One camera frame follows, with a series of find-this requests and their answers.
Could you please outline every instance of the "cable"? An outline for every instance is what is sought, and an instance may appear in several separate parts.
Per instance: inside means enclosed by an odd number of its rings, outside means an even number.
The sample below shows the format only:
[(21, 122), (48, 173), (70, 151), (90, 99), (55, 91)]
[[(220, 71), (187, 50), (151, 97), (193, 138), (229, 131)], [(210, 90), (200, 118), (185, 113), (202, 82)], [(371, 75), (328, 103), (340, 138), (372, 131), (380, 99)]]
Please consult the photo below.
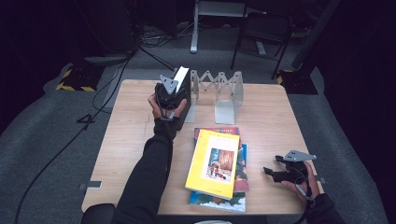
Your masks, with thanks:
[(157, 86), (155, 86), (155, 96), (156, 96), (156, 99), (157, 99), (158, 107), (160, 108), (161, 118), (165, 118), (166, 112), (165, 112), (165, 114), (163, 113), (163, 108), (161, 106), (160, 99), (158, 99), (158, 94), (159, 93), (158, 93), (158, 85), (157, 85)]
[(95, 39), (100, 43), (100, 45), (102, 45), (103, 48), (105, 48), (105, 49), (107, 49), (107, 50), (109, 50), (109, 51), (111, 51), (111, 52), (113, 52), (113, 53), (125, 54), (125, 57), (122, 58), (122, 59), (108, 60), (108, 61), (105, 61), (105, 62), (102, 62), (102, 63), (94, 63), (94, 62), (88, 62), (88, 63), (91, 63), (91, 64), (93, 64), (94, 66), (110, 66), (110, 65), (114, 65), (114, 64), (118, 64), (118, 63), (123, 63), (123, 62), (127, 61), (128, 59), (130, 59), (130, 58), (134, 55), (134, 53), (135, 53), (136, 50), (137, 50), (137, 46), (138, 46), (137, 41), (134, 42), (134, 45), (133, 45), (133, 47), (131, 48), (130, 51), (117, 51), (117, 50), (114, 50), (114, 49), (108, 47), (107, 45), (105, 45), (105, 44), (102, 42), (102, 40), (97, 36), (96, 32), (92, 29), (92, 27), (91, 27), (91, 25), (90, 25), (90, 23), (89, 23), (87, 17), (86, 17), (85, 14), (83, 13), (81, 7), (78, 5), (78, 3), (76, 2), (76, 0), (73, 0), (73, 2), (74, 2), (74, 4), (76, 5), (76, 7), (77, 7), (79, 13), (81, 14), (82, 18), (84, 19), (84, 21), (87, 23), (88, 27), (90, 28), (90, 30), (91, 30), (93, 36), (94, 36)]
[(143, 49), (142, 47), (139, 47), (141, 50), (143, 50), (143, 52), (147, 53), (149, 56), (151, 56), (153, 59), (157, 60), (159, 63), (163, 64), (165, 67), (169, 68), (169, 70), (174, 71), (175, 70), (175, 66), (172, 65), (169, 62), (166, 62), (164, 59), (160, 58), (157, 55), (153, 55), (149, 52), (147, 52), (145, 49)]
[(101, 110), (107, 105), (107, 103), (110, 101), (111, 97), (113, 96), (113, 94), (115, 93), (117, 86), (120, 84), (120, 80), (122, 77), (122, 73), (126, 67), (126, 64), (131, 60), (128, 59), (128, 61), (125, 63), (125, 65), (122, 67), (121, 73), (120, 73), (120, 77), (119, 80), (116, 84), (116, 88), (114, 88), (113, 92), (111, 93), (110, 97), (106, 100), (106, 102), (102, 105), (102, 107), (100, 108), (100, 110), (98, 110), (88, 121), (87, 123), (84, 125), (84, 127), (82, 127), (77, 133), (76, 135), (74, 135), (74, 137), (54, 156), (52, 157), (52, 159), (50, 159), (49, 162), (47, 162), (47, 164), (40, 170), (40, 172), (38, 172), (38, 174), (35, 176), (35, 178), (33, 179), (33, 181), (29, 184), (28, 188), (26, 189), (26, 191), (23, 193), (20, 203), (18, 205), (18, 209), (17, 212), (15, 214), (15, 220), (14, 220), (14, 224), (18, 224), (18, 219), (19, 219), (19, 214), (21, 212), (21, 207), (23, 204), (24, 199), (26, 198), (26, 195), (28, 194), (29, 190), (32, 188), (33, 184), (37, 181), (37, 179), (44, 173), (44, 171), (50, 166), (50, 164), (59, 156), (61, 155), (62, 152), (64, 152), (65, 149), (67, 149), (70, 144), (72, 144), (77, 137), (88, 127), (88, 125), (91, 123), (91, 121), (93, 121), (93, 119), (96, 118), (96, 116), (98, 116), (98, 114), (101, 112)]
[[(183, 33), (188, 30), (190, 27), (192, 27), (194, 25), (194, 22), (189, 24), (187, 27), (185, 27), (183, 30), (181, 30), (180, 32), (178, 32), (177, 36), (180, 36), (179, 38), (172, 38), (172, 36), (170, 35), (157, 35), (157, 32), (154, 30), (149, 30), (146, 31), (145, 33), (148, 33), (148, 36), (145, 37), (145, 35), (143, 35), (143, 38), (140, 39), (140, 45), (147, 47), (147, 48), (155, 48), (155, 47), (162, 47), (164, 45), (166, 45), (167, 43), (169, 43), (170, 41), (173, 40), (179, 40), (187, 35), (192, 35), (192, 33), (190, 34), (185, 34), (183, 35)], [(157, 39), (157, 43), (156, 44), (150, 44), (147, 42), (147, 40), (151, 40), (151, 39)]]
[(105, 110), (101, 110), (101, 108), (96, 107), (96, 105), (94, 104), (94, 101), (95, 101), (95, 99), (96, 99), (96, 96), (98, 96), (99, 93), (100, 93), (102, 90), (104, 90), (106, 86), (108, 86), (114, 79), (116, 79), (116, 77), (119, 75), (119, 70), (120, 70), (121, 67), (122, 67), (122, 64), (120, 64), (119, 68), (117, 69), (116, 75), (115, 75), (113, 78), (111, 78), (111, 80), (108, 81), (107, 84), (106, 84), (102, 89), (100, 89), (99, 92), (97, 92), (97, 93), (95, 94), (95, 96), (93, 97), (93, 99), (92, 99), (92, 106), (93, 106), (93, 108), (95, 108), (96, 110), (102, 111), (102, 112), (104, 112), (104, 113), (106, 113), (106, 114), (111, 114), (111, 112), (107, 112), (107, 111), (105, 111)]
[(297, 173), (300, 174), (300, 178), (302, 178), (305, 181), (306, 184), (306, 193), (303, 191), (303, 189), (297, 184), (297, 179), (294, 182), (294, 185), (296, 186), (297, 190), (300, 191), (300, 193), (306, 198), (306, 207), (304, 210), (304, 213), (301, 215), (301, 217), (294, 222), (294, 224), (301, 224), (304, 220), (305, 220), (305, 213), (306, 213), (306, 209), (308, 209), (308, 206), (310, 207), (315, 207), (315, 199), (311, 199), (312, 196), (312, 189), (309, 186), (309, 179), (308, 176), (305, 176), (303, 173), (301, 173), (298, 169), (294, 168), (294, 167), (290, 167), (291, 169), (293, 169), (294, 171), (296, 171)]

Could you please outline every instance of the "stack of books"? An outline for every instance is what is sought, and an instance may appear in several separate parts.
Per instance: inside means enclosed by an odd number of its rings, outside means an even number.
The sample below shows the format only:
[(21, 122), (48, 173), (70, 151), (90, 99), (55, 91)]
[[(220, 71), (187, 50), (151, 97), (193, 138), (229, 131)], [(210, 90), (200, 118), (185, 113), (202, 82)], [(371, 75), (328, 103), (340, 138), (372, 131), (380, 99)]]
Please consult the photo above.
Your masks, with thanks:
[(238, 127), (195, 128), (195, 151), (186, 188), (190, 204), (230, 212), (246, 211), (247, 145)]

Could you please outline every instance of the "book cover illustration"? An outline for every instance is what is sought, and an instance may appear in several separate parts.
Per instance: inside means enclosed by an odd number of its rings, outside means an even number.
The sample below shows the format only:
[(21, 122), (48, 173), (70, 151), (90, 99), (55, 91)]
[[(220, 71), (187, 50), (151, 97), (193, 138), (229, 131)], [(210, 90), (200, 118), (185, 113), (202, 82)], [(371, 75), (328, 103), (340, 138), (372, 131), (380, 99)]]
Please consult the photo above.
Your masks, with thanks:
[[(238, 163), (244, 163), (245, 164), (245, 169), (246, 169), (246, 155), (247, 155), (247, 145), (243, 144), (243, 147), (239, 149), (238, 151)], [(229, 211), (229, 212), (237, 212), (237, 213), (245, 213), (246, 212), (246, 191), (248, 191), (248, 185), (247, 189), (246, 188), (241, 188), (241, 191), (235, 191), (235, 186), (236, 186), (236, 181), (238, 178), (238, 172), (236, 171), (235, 175), (235, 184), (234, 184), (234, 192), (233, 192), (233, 197), (231, 200), (224, 200), (221, 198), (217, 198), (211, 195), (207, 195), (204, 193), (200, 193), (197, 191), (191, 191), (191, 196), (190, 196), (190, 204), (191, 205), (198, 205), (202, 207), (208, 207), (208, 208), (214, 208), (214, 209), (219, 209), (223, 211)]]
[(230, 200), (238, 147), (239, 135), (201, 130), (186, 188)]

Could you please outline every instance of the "person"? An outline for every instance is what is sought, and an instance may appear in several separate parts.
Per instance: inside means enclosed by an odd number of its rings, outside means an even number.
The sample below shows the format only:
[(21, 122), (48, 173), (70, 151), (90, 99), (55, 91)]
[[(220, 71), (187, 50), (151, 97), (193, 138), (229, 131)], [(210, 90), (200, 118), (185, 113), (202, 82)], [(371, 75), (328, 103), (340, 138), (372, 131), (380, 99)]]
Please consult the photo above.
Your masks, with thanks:
[[(157, 223), (157, 213), (172, 162), (173, 140), (177, 135), (183, 99), (172, 119), (162, 119), (162, 111), (151, 94), (148, 103), (154, 117), (154, 136), (145, 144), (142, 158), (134, 167), (114, 211), (113, 224)], [(169, 116), (173, 111), (165, 111)]]
[[(146, 142), (142, 158), (132, 170), (114, 211), (112, 224), (158, 223), (157, 214), (172, 163), (173, 140), (177, 135), (180, 113), (187, 101), (181, 101), (174, 111), (165, 111), (167, 116), (174, 112), (173, 119), (162, 119), (162, 111), (156, 103), (155, 94), (150, 95), (148, 103), (154, 116), (154, 136)], [(305, 166), (309, 186), (315, 198), (315, 206), (309, 206), (304, 213), (307, 223), (345, 223), (329, 196), (320, 194), (309, 163), (306, 162)], [(296, 192), (306, 202), (306, 198), (293, 183), (282, 181), (281, 184)], [(307, 191), (306, 184), (302, 184), (302, 188)]]
[[(305, 198), (305, 196), (297, 189), (294, 183), (286, 180), (281, 182), (282, 186), (295, 192), (297, 196), (306, 204), (304, 214), (299, 221), (302, 221), (305, 218), (308, 224), (345, 223), (345, 221), (335, 210), (334, 202), (332, 201), (332, 199), (330, 199), (329, 195), (326, 193), (320, 193), (318, 182), (315, 179), (311, 165), (307, 161), (304, 161), (304, 164), (306, 167), (306, 171), (308, 172), (308, 185), (312, 191), (312, 202)], [(304, 192), (307, 192), (307, 185), (305, 182), (301, 184), (301, 188)]]
[(212, 166), (210, 166), (210, 177), (213, 176), (213, 171), (215, 171), (215, 165), (212, 164)]
[(215, 169), (215, 177), (218, 177), (219, 175), (219, 167), (216, 165), (216, 169)]

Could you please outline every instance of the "black glove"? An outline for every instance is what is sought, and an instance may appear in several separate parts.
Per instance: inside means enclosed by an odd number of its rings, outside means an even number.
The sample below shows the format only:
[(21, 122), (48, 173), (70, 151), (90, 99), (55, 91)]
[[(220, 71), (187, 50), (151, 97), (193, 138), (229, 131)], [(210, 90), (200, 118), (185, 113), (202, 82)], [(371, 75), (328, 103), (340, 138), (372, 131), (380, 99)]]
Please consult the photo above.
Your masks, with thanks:
[(180, 118), (174, 117), (172, 120), (155, 119), (154, 133), (167, 136), (173, 141), (177, 134), (177, 127), (180, 124)]

